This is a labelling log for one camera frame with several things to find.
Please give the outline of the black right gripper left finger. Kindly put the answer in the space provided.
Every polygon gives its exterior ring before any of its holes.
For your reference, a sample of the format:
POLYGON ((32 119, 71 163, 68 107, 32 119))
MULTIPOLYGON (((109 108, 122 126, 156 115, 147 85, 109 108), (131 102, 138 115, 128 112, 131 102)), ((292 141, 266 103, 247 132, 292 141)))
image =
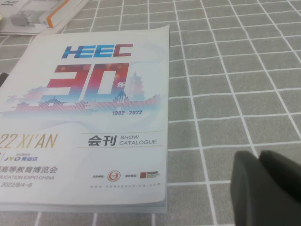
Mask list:
POLYGON ((299 226, 301 203, 283 191, 248 151, 234 156, 230 195, 237 226, 299 226))

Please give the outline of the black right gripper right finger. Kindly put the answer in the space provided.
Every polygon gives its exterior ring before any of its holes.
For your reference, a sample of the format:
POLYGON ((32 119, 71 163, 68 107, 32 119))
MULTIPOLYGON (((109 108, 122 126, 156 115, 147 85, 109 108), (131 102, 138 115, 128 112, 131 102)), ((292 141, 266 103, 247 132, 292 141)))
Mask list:
POLYGON ((285 156, 264 150, 259 161, 276 184, 298 203, 301 202, 301 166, 285 156))

